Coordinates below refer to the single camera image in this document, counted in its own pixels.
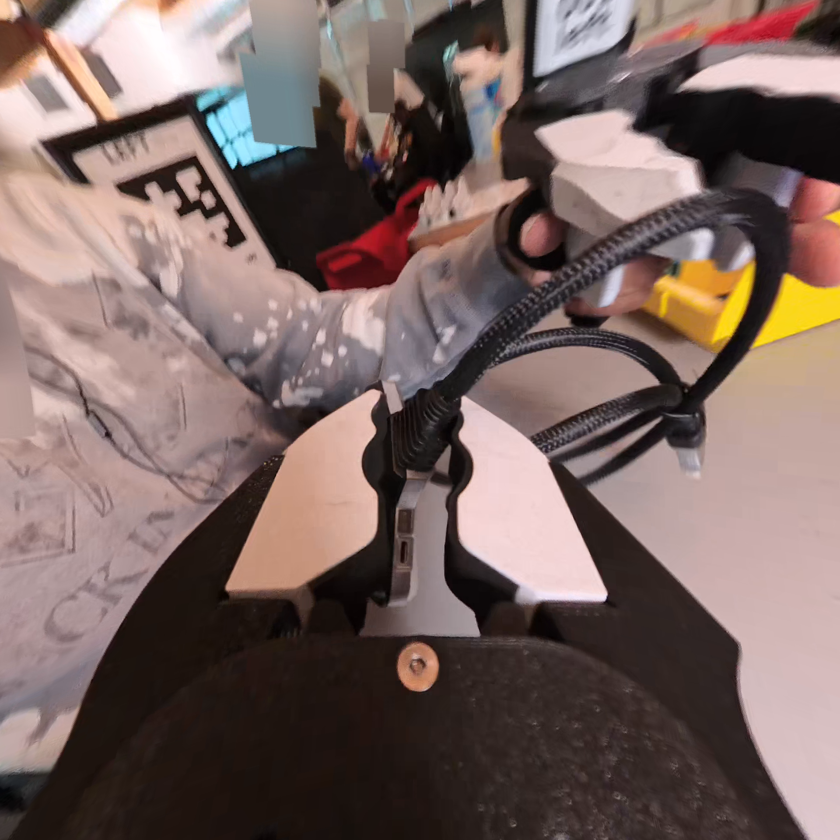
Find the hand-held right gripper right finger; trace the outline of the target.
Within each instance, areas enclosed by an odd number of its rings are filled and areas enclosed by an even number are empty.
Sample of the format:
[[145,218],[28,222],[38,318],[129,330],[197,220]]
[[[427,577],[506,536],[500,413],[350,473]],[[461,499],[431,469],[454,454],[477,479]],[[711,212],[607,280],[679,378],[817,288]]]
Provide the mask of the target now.
[[450,464],[469,475],[455,491],[455,548],[521,606],[606,603],[602,577],[548,459],[528,437],[466,398]]

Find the wooden beam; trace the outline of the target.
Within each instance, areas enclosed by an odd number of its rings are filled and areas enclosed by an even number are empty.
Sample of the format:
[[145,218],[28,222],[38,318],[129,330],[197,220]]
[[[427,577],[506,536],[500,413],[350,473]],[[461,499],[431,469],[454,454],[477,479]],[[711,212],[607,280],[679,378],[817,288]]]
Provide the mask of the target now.
[[57,32],[40,27],[31,17],[24,15],[15,20],[2,19],[1,89],[12,88],[24,81],[44,56],[58,69],[98,122],[110,122],[119,117],[78,47]]

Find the red tote bag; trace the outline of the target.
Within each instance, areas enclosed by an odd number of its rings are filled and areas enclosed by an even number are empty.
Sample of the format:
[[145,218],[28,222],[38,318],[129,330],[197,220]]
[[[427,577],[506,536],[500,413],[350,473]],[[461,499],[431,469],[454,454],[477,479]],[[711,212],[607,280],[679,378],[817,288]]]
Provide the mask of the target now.
[[320,274],[332,291],[374,289],[392,284],[410,258],[408,238],[426,191],[437,185],[424,178],[395,205],[395,211],[354,241],[328,248],[316,257]]

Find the person's left hand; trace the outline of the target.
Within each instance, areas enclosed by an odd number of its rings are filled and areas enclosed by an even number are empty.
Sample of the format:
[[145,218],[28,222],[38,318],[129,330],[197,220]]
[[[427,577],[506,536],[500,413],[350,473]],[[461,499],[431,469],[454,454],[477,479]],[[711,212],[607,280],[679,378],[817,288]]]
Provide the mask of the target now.
[[[520,203],[517,200],[497,215],[493,234],[500,258],[509,270],[528,286],[537,287],[550,278],[550,273],[531,268],[510,247],[511,221]],[[800,180],[791,200],[788,272],[814,287],[839,284],[839,228],[828,220],[830,214],[838,211],[838,205],[838,185],[807,178]],[[518,231],[519,250],[531,259],[552,253],[564,244],[567,229],[567,223],[549,209],[533,213]],[[668,266],[667,260],[651,255],[637,259],[626,265],[622,288],[610,306],[596,308],[582,298],[575,298],[566,305],[564,313],[570,319],[606,319],[638,310]]]

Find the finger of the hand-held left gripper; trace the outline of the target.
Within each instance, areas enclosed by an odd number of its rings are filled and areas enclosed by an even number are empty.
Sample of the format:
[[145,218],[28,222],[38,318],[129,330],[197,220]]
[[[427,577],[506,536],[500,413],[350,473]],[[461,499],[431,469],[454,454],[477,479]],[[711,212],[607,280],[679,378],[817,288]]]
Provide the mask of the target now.
[[639,130],[665,147],[641,183],[838,183],[838,58],[700,58],[671,61],[648,83]]

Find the wooden top table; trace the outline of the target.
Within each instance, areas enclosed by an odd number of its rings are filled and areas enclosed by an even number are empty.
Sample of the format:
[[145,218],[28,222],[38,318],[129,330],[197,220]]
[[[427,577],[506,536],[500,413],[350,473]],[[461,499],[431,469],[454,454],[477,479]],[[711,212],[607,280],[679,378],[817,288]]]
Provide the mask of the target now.
[[472,215],[465,220],[426,231],[419,230],[416,222],[407,238],[409,254],[414,255],[427,247],[445,245],[454,239],[467,236],[527,189],[528,184],[524,180],[499,182],[472,193],[474,209]]

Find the yellow plastic bin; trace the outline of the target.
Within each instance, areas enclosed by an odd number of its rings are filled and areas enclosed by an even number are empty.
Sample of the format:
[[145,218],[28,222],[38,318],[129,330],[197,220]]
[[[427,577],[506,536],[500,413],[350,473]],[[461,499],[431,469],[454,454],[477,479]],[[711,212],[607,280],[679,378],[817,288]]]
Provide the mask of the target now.
[[[689,341],[717,353],[730,340],[745,312],[753,264],[721,272],[711,260],[681,262],[655,284],[643,306]],[[839,319],[839,288],[811,287],[784,276],[773,309],[753,348],[792,337]]]

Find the white wipes canister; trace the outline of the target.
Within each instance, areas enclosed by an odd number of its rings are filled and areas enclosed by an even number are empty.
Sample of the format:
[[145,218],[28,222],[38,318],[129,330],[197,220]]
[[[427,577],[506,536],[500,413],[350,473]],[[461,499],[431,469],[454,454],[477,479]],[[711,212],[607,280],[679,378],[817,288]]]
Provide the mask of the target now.
[[486,161],[495,153],[494,131],[501,112],[502,68],[502,56],[483,47],[458,53],[454,61],[472,156],[476,161]]

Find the framed black white marker sign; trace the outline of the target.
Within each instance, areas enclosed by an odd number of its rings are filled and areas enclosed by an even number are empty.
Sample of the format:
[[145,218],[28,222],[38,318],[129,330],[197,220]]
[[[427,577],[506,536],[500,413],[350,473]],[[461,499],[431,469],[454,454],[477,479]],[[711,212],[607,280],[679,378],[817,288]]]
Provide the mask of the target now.
[[151,203],[247,266],[283,266],[247,209],[194,97],[41,140],[73,182]]

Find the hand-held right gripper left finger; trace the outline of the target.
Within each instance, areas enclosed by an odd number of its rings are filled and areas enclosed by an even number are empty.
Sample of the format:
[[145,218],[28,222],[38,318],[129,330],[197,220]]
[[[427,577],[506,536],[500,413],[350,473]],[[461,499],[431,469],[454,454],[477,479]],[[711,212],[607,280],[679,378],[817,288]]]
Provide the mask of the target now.
[[335,601],[364,625],[389,594],[388,415],[370,389],[288,447],[227,579],[231,600],[287,601],[303,623]]

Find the silver hub with braided cable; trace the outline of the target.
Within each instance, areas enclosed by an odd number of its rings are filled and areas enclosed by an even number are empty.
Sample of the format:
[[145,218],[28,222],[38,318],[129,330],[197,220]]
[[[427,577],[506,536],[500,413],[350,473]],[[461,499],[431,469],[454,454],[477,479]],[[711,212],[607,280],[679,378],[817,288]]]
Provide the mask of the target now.
[[[528,331],[597,280],[604,279],[607,270],[624,268],[630,258],[641,256],[644,246],[671,245],[678,235],[706,228],[715,233],[724,227],[738,230],[752,247],[752,290],[730,340],[693,384],[681,381],[660,353],[620,333],[596,327]],[[661,441],[666,441],[676,453],[685,474],[698,477],[707,438],[705,402],[751,349],[770,315],[789,261],[790,243],[786,211],[772,198],[753,190],[729,188],[704,192],[675,209],[656,212],[588,248],[546,284],[505,310],[453,372],[432,389],[418,392],[393,415],[393,469],[404,476],[403,489],[407,490],[411,480],[425,480],[445,447],[452,449],[463,423],[462,399],[484,373],[528,354],[572,347],[622,354],[643,366],[657,384],[573,415],[533,435],[531,442],[550,466],[600,451],[652,424],[645,435],[580,478],[580,483],[588,487],[615,474]],[[456,490],[464,489],[469,475],[465,457],[457,455],[453,465],[449,460],[449,469],[453,489],[447,500],[445,579],[450,591],[482,623],[496,604],[513,601],[486,580],[480,580],[477,562],[467,560],[466,552],[455,548],[454,498]]]

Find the row of white printed parts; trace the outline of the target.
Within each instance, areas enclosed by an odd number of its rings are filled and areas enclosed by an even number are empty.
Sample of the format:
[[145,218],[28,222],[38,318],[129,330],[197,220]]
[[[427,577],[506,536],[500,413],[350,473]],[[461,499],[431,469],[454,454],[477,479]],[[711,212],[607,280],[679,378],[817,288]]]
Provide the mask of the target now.
[[421,231],[441,228],[472,215],[474,197],[463,177],[433,185],[423,195],[418,211],[417,228]]

